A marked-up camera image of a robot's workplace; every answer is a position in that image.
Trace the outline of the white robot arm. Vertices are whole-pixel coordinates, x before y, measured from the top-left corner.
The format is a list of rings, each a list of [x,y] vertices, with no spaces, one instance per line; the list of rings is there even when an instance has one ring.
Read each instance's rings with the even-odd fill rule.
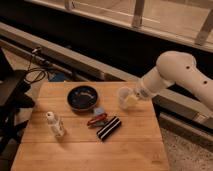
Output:
[[[196,67],[193,55],[178,51],[162,53],[156,66],[138,80],[124,103],[130,107],[140,99],[149,100],[174,84],[188,90],[213,111],[213,80]]]

